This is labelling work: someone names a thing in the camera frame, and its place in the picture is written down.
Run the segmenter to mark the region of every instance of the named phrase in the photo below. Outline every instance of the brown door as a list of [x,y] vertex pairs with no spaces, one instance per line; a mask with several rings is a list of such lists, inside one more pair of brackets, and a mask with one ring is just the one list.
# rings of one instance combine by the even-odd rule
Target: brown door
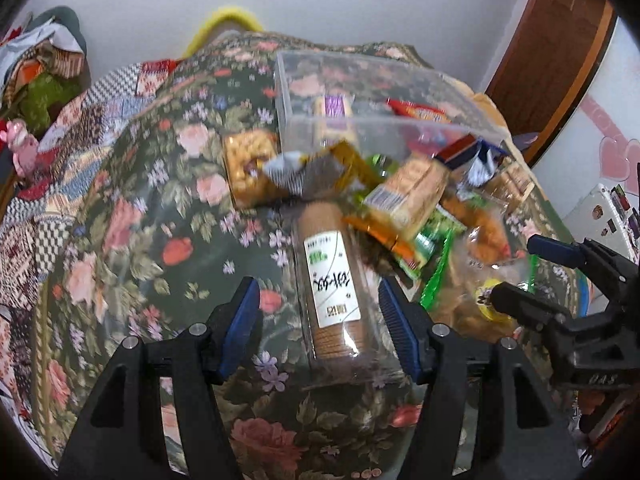
[[539,132],[527,150],[532,163],[577,105],[608,43],[606,0],[529,0],[487,94],[511,133]]

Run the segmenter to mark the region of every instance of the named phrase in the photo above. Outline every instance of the floral tablecloth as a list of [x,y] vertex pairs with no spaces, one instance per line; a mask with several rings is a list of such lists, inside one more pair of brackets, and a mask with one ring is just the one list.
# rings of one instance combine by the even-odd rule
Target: floral tablecloth
[[[260,284],[262,339],[215,390],[242,471],[252,480],[395,478],[424,390],[383,378],[306,388],[290,229],[275,210],[232,207],[221,136],[278,132],[273,67],[281,48],[423,64],[399,44],[328,47],[247,34],[208,46],[169,76],[97,173],[36,308],[33,418],[55,459],[126,335],[171,338],[206,319],[249,275]],[[538,190],[507,227],[514,253],[533,232],[569,239]],[[577,276],[553,266],[538,272],[540,290],[575,311]],[[375,297],[377,275],[367,274]],[[170,461],[184,470],[170,380],[161,394]],[[465,416],[460,467],[470,462],[474,417]]]

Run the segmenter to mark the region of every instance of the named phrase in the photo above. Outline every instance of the pink toy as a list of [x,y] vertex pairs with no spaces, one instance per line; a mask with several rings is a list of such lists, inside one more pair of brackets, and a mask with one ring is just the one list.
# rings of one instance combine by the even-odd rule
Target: pink toy
[[6,131],[0,132],[0,140],[7,143],[14,152],[15,172],[20,178],[30,178],[36,169],[38,141],[28,131],[24,121],[18,119],[6,124]]

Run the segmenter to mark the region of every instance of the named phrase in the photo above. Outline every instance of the metal screw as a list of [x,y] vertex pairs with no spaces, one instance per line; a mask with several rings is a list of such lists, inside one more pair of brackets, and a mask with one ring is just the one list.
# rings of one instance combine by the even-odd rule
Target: metal screw
[[194,323],[189,327],[189,333],[191,335],[202,335],[207,331],[207,325],[204,323]]
[[515,350],[518,347],[518,343],[513,337],[503,337],[500,339],[500,344],[507,350]]
[[132,348],[138,346],[138,338],[134,335],[130,335],[129,337],[126,337],[122,340],[122,346],[124,346],[124,348],[126,348],[127,350],[131,350]]
[[451,329],[444,323],[436,323],[433,325],[431,331],[438,337],[446,337],[451,332]]

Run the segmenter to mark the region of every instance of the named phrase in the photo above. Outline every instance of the yellow fuzzy object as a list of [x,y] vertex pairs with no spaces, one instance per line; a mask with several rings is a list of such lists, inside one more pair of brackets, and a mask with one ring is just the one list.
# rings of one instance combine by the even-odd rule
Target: yellow fuzzy object
[[187,50],[182,54],[182,57],[193,56],[193,54],[199,51],[207,43],[207,39],[210,37],[211,32],[225,22],[236,23],[240,25],[240,27],[251,32],[261,32],[264,30],[252,13],[241,9],[240,7],[220,7],[212,14],[212,16],[200,28],[198,33],[193,37],[191,43],[187,47]]

